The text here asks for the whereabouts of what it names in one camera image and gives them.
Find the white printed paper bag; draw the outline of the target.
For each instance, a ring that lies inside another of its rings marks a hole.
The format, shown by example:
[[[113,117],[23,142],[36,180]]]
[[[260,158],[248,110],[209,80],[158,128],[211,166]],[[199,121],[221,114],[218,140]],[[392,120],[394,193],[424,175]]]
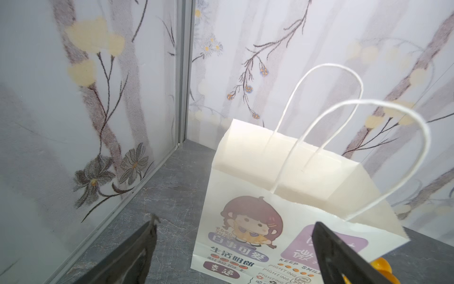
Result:
[[[217,148],[191,267],[231,284],[324,284],[312,241],[322,222],[369,264],[406,244],[387,197],[417,172],[432,142],[425,119],[392,102],[375,105],[410,117],[423,144],[408,173],[381,192],[362,164],[240,120]]]

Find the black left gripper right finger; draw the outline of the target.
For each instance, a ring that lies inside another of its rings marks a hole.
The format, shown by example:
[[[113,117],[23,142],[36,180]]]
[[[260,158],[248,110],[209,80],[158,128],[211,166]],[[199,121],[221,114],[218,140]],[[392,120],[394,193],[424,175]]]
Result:
[[[391,282],[324,223],[315,223],[312,241],[325,284],[344,284],[345,279],[352,284],[389,284]]]

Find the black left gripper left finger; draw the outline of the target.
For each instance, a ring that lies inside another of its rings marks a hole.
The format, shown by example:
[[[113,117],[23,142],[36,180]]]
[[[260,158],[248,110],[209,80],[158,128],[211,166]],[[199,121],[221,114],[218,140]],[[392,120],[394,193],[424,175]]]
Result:
[[[77,284],[143,284],[156,249],[158,216],[140,227],[106,258],[79,278]]]

